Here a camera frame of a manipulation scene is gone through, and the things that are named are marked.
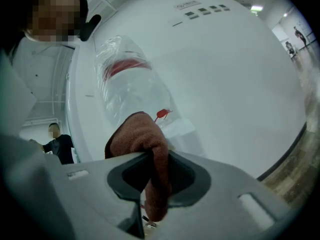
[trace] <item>white ceiling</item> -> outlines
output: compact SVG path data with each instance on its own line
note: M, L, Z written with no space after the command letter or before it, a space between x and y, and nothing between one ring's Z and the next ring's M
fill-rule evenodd
M66 74L73 49L48 46L23 38L13 58L13 69L36 97L28 119L64 115Z

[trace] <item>floor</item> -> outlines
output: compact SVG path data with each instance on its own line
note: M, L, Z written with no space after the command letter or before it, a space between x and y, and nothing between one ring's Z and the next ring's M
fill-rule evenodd
M292 58L304 94L306 131L287 159L262 181L292 208L310 196L320 164L320 46L314 41Z

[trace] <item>small label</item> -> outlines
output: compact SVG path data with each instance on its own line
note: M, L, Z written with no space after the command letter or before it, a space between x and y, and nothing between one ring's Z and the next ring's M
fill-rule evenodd
M69 173L67 173L67 176L70 181L73 181L73 180L76 180L76 179L81 178L83 176L86 176L88 174L89 174L89 172L87 170L79 170L79 171L69 172Z
M174 8L178 9L178 10L182 10L184 8L188 8L188 7L191 7L191 6L196 6L196 5L200 5L201 3L200 2L197 2L197 1L189 1L189 2L184 2L184 3L180 3L176 6L174 6Z

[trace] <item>white wall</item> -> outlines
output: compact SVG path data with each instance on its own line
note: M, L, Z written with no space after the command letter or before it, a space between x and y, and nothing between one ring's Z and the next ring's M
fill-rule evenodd
M67 109L64 109L64 118L61 120L61 126L63 127L63 133L70 135L70 129L68 125L68 116L67 116Z
M37 141L38 143L45 145L53 140L53 138L49 137L49 134L48 134L48 126L49 125L50 125L49 123L45 123L45 124L38 124L38 125L22 127L22 129L19 133L19 137L26 140L26 141L33 139L33 140ZM60 122L59 126L60 126L61 134L70 135L69 130L66 130L66 125L63 125L63 123ZM71 149L71 153L72 153L73 161L76 163L77 158L76 158L74 148Z
M26 141L33 139L40 144L45 145L53 140L53 138L49 137L48 126L49 124L25 126L21 129L19 137Z
M298 49L301 49L305 46L304 42L300 38L296 37L294 27L296 27L305 38L311 33L312 30L304 16L297 8L294 8L287 17L283 17L280 21L280 25L284 32L288 35L292 45L295 45Z
M289 38L289 36L286 34L286 32L280 24L275 25L275 27L272 29L272 32L274 33L276 38L278 38L278 40L281 42L285 50L287 50L286 41L293 45L292 40Z
M13 58L13 69L37 101L52 100L52 82L60 48L23 38Z
M252 3L263 6L263 10L258 13L258 16L271 30L293 6L290 0L252 0Z

